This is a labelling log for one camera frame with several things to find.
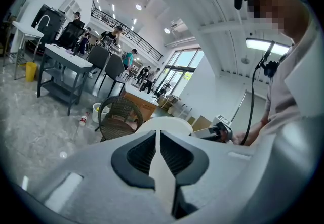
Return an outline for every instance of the fluorescent lamp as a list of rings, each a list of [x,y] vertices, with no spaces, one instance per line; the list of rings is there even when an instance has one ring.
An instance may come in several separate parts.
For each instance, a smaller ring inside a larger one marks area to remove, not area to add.
[[[271,42],[269,41],[263,41],[257,39],[247,39],[246,43],[248,48],[262,50],[262,51],[266,51],[271,44]]]
[[[275,44],[271,50],[273,53],[277,53],[279,55],[286,54],[289,50],[289,47],[280,45],[280,44]]]
[[[266,51],[266,50],[268,50],[271,42],[268,41],[268,40],[247,38],[246,39],[246,44],[247,44],[248,48]],[[273,46],[271,52],[279,54],[279,55],[283,55],[283,54],[287,53],[288,50],[289,50],[289,46],[284,45],[284,44],[276,43]]]

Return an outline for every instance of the hand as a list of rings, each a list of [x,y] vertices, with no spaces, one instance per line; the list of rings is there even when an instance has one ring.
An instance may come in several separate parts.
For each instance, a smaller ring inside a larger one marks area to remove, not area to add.
[[[232,141],[234,144],[240,145],[242,140],[244,139],[245,131],[240,131],[233,134]]]

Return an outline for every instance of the railing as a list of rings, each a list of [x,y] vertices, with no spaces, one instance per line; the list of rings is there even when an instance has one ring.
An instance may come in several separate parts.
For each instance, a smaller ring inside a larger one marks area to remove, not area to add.
[[[163,55],[160,52],[158,52],[152,45],[150,45],[146,40],[144,40],[138,34],[133,32],[130,28],[126,27],[124,24],[122,24],[118,20],[114,19],[110,15],[106,14],[105,12],[100,11],[97,8],[94,8],[94,6],[95,5],[93,3],[92,4],[93,9],[91,11],[91,16],[104,22],[105,24],[107,24],[108,26],[110,26],[113,29],[116,26],[120,25],[123,28],[123,31],[121,32],[122,35],[124,35],[126,38],[131,40],[137,46],[139,46],[143,51],[147,52],[155,60],[159,61],[163,57]]]

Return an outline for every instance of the tree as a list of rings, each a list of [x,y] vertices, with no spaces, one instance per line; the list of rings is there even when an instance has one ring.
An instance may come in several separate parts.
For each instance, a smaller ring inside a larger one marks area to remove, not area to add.
[[[191,79],[191,76],[192,76],[192,73],[190,73],[190,72],[186,72],[185,74],[184,74],[184,79],[186,79],[187,81],[189,81],[190,79]]]

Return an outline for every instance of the person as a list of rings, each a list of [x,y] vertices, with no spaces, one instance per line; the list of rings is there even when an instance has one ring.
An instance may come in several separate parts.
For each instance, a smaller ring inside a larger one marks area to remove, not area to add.
[[[119,43],[120,34],[123,31],[121,26],[115,27],[113,32],[103,32],[100,36],[100,40],[96,42],[96,45],[101,45],[105,49],[110,49],[113,44],[113,41],[116,39],[116,45]],[[96,74],[96,67],[93,66],[93,69],[88,73],[89,78],[93,78],[93,75]]]
[[[96,43],[97,45],[102,45],[106,49],[109,49],[111,45],[115,42],[115,45],[119,44],[120,34],[122,33],[123,28],[118,25],[115,27],[113,32],[105,31],[100,36],[101,39]]]
[[[144,79],[148,77],[148,72],[149,72],[149,68],[146,68],[146,69],[144,70],[143,75],[142,75],[141,78],[137,81],[136,84],[141,85],[141,84],[143,83]]]
[[[124,65],[124,69],[126,70],[128,67],[131,66],[131,64],[133,63],[133,54],[137,54],[137,50],[136,49],[132,49],[131,52],[127,52],[125,54],[125,58],[123,59],[123,65]]]
[[[159,71],[160,71],[160,69],[157,68],[155,71],[153,71],[151,73],[148,73],[147,81],[146,81],[145,85],[143,85],[141,87],[140,91],[143,91],[146,88],[148,88],[147,93],[149,94],[151,92],[151,88],[153,86],[153,81],[154,81],[155,76],[158,74]]]
[[[140,82],[143,82],[143,79],[147,76],[148,71],[151,69],[151,66],[145,66],[141,69],[140,73],[137,76],[137,82],[136,84],[140,84]]]
[[[76,11],[76,12],[74,13],[74,20],[81,20],[81,14],[80,14],[79,11]]]
[[[250,128],[244,144],[249,146],[260,136],[276,133],[284,124],[301,118],[296,101],[285,84],[285,79],[307,53],[316,38],[318,28],[310,12],[300,0],[247,1],[249,13],[253,13],[255,18],[270,19],[271,23],[293,43],[288,52],[279,60],[276,73],[270,79],[264,115]],[[240,144],[244,136],[245,131],[234,133],[233,143]]]
[[[81,54],[85,53],[86,44],[89,41],[89,39],[91,38],[90,31],[91,31],[91,28],[88,27],[88,28],[86,28],[85,33],[81,35],[81,42],[80,42],[80,47],[79,47],[79,52]]]

